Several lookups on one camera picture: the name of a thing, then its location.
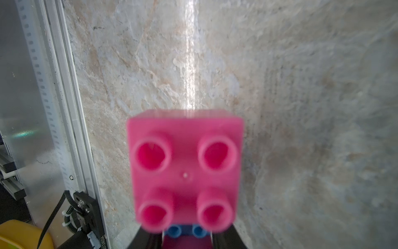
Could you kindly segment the blue 2x4 lego brick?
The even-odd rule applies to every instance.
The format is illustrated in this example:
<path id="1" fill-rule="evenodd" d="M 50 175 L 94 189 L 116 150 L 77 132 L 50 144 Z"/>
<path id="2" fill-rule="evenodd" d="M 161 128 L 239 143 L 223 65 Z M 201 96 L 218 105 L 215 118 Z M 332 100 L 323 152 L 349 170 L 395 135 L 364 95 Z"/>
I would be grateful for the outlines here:
<path id="1" fill-rule="evenodd" d="M 171 225 L 164 234 L 171 238 L 179 238 L 181 236 L 194 236 L 196 238 L 202 239 L 210 235 L 210 232 L 202 228 L 199 224 L 193 225 Z"/>

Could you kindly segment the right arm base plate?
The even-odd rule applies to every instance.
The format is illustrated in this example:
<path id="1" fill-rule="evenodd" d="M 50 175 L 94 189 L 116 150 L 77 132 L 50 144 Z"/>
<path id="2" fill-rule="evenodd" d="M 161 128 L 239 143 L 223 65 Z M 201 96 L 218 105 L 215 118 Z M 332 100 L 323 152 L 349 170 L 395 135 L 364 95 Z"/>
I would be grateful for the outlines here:
<path id="1" fill-rule="evenodd" d="M 81 210 L 81 214 L 77 214 L 81 231 L 87 235 L 92 248 L 107 249 L 105 229 L 97 200 L 84 192 L 75 192 L 73 198 Z"/>

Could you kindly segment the pink 2x2 lego brick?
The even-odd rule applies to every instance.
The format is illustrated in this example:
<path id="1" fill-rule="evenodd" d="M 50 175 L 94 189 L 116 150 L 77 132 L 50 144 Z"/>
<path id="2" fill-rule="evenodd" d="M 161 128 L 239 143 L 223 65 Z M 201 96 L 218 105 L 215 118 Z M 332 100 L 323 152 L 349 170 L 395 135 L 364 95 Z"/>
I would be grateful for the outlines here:
<path id="1" fill-rule="evenodd" d="M 225 110 L 147 110 L 126 122 L 136 220 L 152 233 L 237 214 L 244 120 Z"/>
<path id="2" fill-rule="evenodd" d="M 211 237 L 196 238 L 194 236 L 180 236 L 163 238 L 162 249 L 213 249 Z"/>

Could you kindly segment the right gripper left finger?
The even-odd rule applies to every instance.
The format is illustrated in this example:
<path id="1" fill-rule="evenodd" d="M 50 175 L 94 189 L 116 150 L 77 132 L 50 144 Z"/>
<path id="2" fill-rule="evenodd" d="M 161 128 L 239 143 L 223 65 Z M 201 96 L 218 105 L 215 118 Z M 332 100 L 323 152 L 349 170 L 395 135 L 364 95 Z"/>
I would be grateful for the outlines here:
<path id="1" fill-rule="evenodd" d="M 150 233 L 142 227 L 127 249 L 162 249 L 162 233 Z"/>

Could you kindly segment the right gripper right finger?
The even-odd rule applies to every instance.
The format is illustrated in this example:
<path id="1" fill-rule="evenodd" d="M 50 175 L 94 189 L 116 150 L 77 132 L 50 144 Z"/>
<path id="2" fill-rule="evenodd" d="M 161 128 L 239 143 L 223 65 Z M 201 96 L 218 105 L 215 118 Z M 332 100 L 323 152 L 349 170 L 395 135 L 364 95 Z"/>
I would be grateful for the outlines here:
<path id="1" fill-rule="evenodd" d="M 221 233 L 212 233 L 214 249 L 247 249 L 234 225 Z"/>

